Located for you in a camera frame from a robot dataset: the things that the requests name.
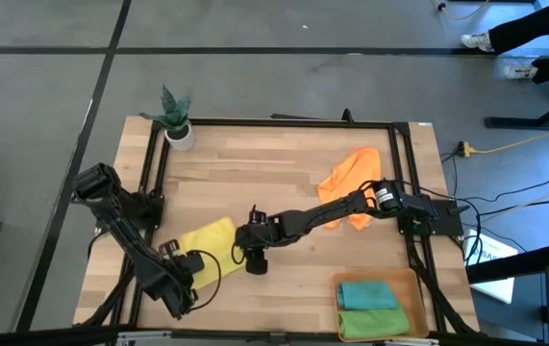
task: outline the teal cloth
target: teal cloth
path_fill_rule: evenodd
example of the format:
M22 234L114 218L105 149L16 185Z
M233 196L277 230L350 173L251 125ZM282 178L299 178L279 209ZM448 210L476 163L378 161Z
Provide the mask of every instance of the teal cloth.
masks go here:
M340 311L340 334L349 339L376 339L404 334L411 329L402 307L366 311Z
M396 309L398 301L384 282L342 283L338 286L338 306L347 310Z

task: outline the orange cloth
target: orange cloth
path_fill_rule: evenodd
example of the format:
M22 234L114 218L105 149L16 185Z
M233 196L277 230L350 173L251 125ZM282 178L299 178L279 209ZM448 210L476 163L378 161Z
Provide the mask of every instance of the orange cloth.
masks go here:
M381 179L381 160L379 152L375 148L360 148L341 164L336 166L326 180L317 188L317 194L322 204L332 202L340 197L357 190L367 180ZM367 197L374 198L372 188L365 193ZM349 223L356 229L364 228L372 216L368 214L349 215ZM340 220L332 221L325 225L334 228Z

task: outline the black pants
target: black pants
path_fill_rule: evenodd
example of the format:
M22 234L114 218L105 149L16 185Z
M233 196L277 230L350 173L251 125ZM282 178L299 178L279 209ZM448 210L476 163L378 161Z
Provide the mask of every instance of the black pants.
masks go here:
M498 54L544 35L549 35L549 6L489 31L492 48ZM549 59L537 59L533 66L538 69L533 82L549 81Z

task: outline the white pot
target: white pot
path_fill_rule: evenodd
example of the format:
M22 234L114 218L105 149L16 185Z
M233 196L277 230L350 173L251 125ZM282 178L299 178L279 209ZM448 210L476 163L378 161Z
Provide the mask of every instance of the white pot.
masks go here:
M167 138L167 141L169 142L169 145L171 145L172 148L178 150L178 151L186 151L193 147L195 144L195 132L193 132L193 127L190 125L190 123L187 123L188 126L188 134L180 139L173 139L167 134L167 130L165 130L165 138Z

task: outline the white sneaker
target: white sneaker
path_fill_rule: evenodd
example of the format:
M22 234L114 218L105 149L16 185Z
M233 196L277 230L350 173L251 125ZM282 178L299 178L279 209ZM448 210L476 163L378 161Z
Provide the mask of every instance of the white sneaker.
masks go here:
M484 52L493 52L489 41L489 33L478 35L462 35L462 43L468 48L479 48Z
M538 68L532 65L505 66L503 75L506 79L531 79L537 74Z

